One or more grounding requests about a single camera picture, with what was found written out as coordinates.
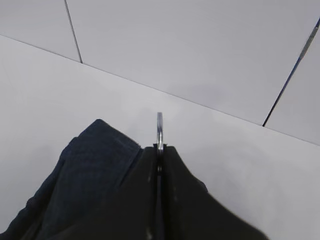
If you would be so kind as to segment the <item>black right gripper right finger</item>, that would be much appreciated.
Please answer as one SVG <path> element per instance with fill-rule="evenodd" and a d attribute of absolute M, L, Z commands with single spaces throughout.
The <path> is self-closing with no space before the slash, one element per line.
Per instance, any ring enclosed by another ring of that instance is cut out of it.
<path fill-rule="evenodd" d="M 161 203 L 166 240 L 266 240 L 268 237 L 220 204 L 166 146 L 161 159 Z"/>

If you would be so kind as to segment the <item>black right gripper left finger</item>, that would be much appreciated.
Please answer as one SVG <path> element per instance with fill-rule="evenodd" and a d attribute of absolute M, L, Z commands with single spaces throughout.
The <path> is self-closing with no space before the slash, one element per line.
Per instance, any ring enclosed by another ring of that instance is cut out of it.
<path fill-rule="evenodd" d="M 146 147 L 104 206 L 51 236 L 52 240 L 155 240 L 157 151 Z"/>

